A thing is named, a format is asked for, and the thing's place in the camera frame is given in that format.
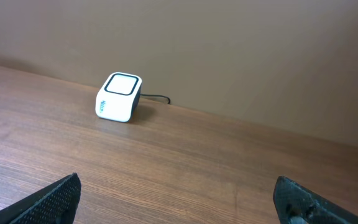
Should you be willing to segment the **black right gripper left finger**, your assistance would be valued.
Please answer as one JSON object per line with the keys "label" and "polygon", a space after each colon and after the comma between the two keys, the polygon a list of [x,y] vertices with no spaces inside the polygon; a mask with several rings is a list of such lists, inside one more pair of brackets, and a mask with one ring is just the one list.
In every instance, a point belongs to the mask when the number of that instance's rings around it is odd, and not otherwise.
{"label": "black right gripper left finger", "polygon": [[72,173],[0,210],[0,224],[73,224],[81,197]]}

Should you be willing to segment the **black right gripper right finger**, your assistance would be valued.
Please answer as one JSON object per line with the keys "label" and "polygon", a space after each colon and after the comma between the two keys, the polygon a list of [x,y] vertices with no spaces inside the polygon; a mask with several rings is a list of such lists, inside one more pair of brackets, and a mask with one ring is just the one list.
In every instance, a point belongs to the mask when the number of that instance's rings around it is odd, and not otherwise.
{"label": "black right gripper right finger", "polygon": [[285,176],[278,177],[273,202],[281,224],[358,224],[358,216]]}

